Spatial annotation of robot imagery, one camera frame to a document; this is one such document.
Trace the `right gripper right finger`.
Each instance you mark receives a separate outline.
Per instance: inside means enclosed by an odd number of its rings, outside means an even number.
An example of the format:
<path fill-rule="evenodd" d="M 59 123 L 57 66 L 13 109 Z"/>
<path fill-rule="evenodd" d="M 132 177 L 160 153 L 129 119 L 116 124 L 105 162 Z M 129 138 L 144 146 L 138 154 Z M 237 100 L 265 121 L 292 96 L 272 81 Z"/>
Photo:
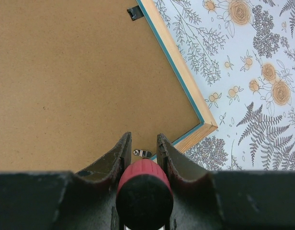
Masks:
<path fill-rule="evenodd" d="M 173 192 L 167 230 L 295 230 L 295 171 L 209 171 L 157 136 Z"/>

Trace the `blue picture frame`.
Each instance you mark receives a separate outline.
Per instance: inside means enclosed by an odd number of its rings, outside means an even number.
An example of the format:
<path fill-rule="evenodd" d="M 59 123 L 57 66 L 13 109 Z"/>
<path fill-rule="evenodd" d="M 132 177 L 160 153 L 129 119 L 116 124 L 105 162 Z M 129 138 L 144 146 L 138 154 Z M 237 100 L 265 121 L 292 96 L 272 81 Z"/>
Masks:
<path fill-rule="evenodd" d="M 217 124 L 151 0 L 0 0 L 0 171 L 78 171 L 127 131 L 185 152 Z"/>

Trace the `red handled screwdriver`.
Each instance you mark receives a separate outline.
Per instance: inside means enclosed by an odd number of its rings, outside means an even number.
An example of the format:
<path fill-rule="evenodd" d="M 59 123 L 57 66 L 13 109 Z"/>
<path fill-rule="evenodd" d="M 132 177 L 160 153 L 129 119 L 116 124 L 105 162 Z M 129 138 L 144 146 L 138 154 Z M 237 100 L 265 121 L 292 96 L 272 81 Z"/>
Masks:
<path fill-rule="evenodd" d="M 131 230 L 159 230 L 173 210 L 173 192 L 162 168 L 142 159 L 129 165 L 117 188 L 116 210 Z"/>

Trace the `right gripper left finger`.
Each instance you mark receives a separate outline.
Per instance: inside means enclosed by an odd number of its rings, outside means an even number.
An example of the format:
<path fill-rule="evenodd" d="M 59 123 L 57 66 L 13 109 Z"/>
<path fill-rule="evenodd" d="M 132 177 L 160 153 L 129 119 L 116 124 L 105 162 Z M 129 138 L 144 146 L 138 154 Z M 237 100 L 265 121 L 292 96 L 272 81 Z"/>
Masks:
<path fill-rule="evenodd" d="M 0 172 L 0 230 L 122 230 L 115 200 L 131 148 L 126 132 L 110 151 L 76 173 Z"/>

